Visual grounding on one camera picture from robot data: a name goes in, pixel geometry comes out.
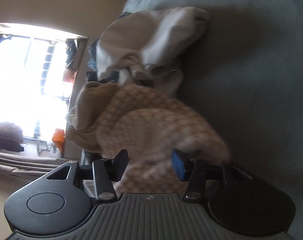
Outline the pink checkered knit sweater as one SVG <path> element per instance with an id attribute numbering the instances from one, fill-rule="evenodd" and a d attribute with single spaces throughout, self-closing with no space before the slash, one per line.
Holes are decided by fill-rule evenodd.
<path id="1" fill-rule="evenodd" d="M 172 150 L 211 164 L 230 159 L 225 142 L 202 116 L 151 88 L 120 89 L 96 125 L 103 156 L 128 151 L 128 166 L 114 185 L 117 193 L 182 194 L 187 185 L 172 168 Z"/>

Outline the orange object on windowsill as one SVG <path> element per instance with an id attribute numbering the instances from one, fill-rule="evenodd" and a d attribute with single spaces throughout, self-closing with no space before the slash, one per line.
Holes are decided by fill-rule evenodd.
<path id="1" fill-rule="evenodd" d="M 52 136 L 52 142 L 60 150 L 60 152 L 63 153 L 65 147 L 65 131 L 63 129 L 56 128 Z"/>

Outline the tan brown garment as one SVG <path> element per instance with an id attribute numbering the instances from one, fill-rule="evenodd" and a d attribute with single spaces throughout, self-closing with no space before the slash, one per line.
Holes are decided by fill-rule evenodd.
<path id="1" fill-rule="evenodd" d="M 91 81 L 84 84 L 77 95 L 75 106 L 66 116 L 68 128 L 65 138 L 83 150 L 101 152 L 101 146 L 95 136 L 94 123 L 118 90 L 119 85 L 113 82 Z"/>

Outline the dark blue garment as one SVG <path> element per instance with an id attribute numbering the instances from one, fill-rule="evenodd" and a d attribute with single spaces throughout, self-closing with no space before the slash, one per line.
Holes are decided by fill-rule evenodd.
<path id="1" fill-rule="evenodd" d="M 88 54 L 89 54 L 89 60 L 88 60 L 88 67 L 92 69 L 93 71 L 97 70 L 97 64 L 96 64 L 96 46 L 100 38 L 96 38 L 94 42 L 89 44 L 88 46 Z"/>

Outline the grey bed blanket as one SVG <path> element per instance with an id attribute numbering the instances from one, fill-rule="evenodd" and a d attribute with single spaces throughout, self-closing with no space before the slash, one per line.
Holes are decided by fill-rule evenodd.
<path id="1" fill-rule="evenodd" d="M 128 0 L 124 11 L 185 6 L 210 23 L 181 57 L 179 98 L 236 163 L 294 200 L 289 234 L 303 239 L 303 0 Z"/>

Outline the white beige garment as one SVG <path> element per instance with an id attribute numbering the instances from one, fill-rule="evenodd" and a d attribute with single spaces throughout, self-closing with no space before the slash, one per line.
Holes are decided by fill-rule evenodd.
<path id="1" fill-rule="evenodd" d="M 120 86 L 135 83 L 174 97 L 183 81 L 178 58 L 208 22 L 209 13 L 196 7 L 145 10 L 116 20 L 96 45 L 98 80 L 116 73 Z"/>

